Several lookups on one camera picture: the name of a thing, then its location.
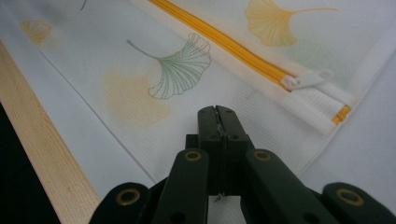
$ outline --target wooden frame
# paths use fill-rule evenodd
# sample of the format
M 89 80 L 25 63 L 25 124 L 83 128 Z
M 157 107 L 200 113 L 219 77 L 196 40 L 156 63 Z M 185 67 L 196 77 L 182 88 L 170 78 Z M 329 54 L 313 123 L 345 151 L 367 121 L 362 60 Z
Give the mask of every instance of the wooden frame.
M 100 200 L 0 41 L 0 102 L 62 223 L 88 223 Z

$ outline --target yellow ginkgo leaf print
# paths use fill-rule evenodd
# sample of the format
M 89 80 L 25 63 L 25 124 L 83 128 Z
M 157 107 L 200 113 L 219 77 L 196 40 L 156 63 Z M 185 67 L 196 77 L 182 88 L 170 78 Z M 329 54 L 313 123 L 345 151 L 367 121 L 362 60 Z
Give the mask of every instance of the yellow ginkgo leaf print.
M 23 21 L 21 22 L 21 28 L 38 47 L 41 46 L 41 43 L 50 35 L 50 32 L 52 31 L 52 27 L 42 20 Z
M 106 105 L 122 122 L 150 127 L 170 114 L 168 105 L 149 95 L 149 76 L 125 77 L 111 70 L 104 84 Z
M 297 39 L 290 31 L 290 18 L 299 12 L 314 10 L 333 10 L 335 8 L 311 8 L 298 11 L 287 11 L 277 6 L 274 0 L 250 0 L 246 16 L 248 29 L 257 36 L 264 45 L 288 46 L 294 44 Z

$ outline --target zipper pull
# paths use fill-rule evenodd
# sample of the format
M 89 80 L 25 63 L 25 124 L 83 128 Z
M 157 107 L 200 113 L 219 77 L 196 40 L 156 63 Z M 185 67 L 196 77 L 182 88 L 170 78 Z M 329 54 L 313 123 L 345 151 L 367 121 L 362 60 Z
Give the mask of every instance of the zipper pull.
M 280 83 L 288 91 L 297 90 L 304 87 L 316 86 L 320 83 L 332 79 L 333 73 L 330 70 L 320 70 L 301 77 L 285 76 Z

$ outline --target black clamp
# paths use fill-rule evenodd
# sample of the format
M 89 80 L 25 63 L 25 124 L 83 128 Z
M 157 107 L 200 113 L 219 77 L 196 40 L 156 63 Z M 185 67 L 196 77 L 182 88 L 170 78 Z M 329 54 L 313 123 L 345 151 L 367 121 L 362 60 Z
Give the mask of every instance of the black clamp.
M 167 178 L 147 189 L 126 183 L 100 203 L 91 223 L 204 224 L 207 196 L 241 196 L 247 224 L 396 223 L 363 190 L 335 183 L 308 189 L 273 152 L 255 149 L 235 113 L 223 106 L 198 112 Z

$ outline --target orange zipper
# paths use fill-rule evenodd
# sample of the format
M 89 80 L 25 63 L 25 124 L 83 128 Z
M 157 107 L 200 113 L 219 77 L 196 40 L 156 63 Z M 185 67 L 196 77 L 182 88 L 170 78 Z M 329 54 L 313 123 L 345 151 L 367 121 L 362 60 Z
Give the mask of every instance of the orange zipper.
M 193 30 L 204 35 L 206 38 L 210 39 L 223 49 L 227 50 L 242 63 L 246 64 L 263 77 L 270 79 L 283 89 L 285 88 L 281 84 L 281 80 L 287 75 L 295 77 L 294 75 L 287 73 L 285 70 L 263 60 L 261 57 L 246 49 L 224 33 L 220 32 L 219 30 L 200 20 L 199 18 L 191 15 L 189 12 L 183 10 L 182 8 L 168 2 L 167 0 L 149 1 L 155 6 L 169 13 L 179 21 L 189 25 Z M 349 106 L 345 105 L 344 108 L 341 109 L 341 111 L 334 117 L 332 122 L 335 124 L 339 124 L 340 122 L 345 120 L 349 111 Z

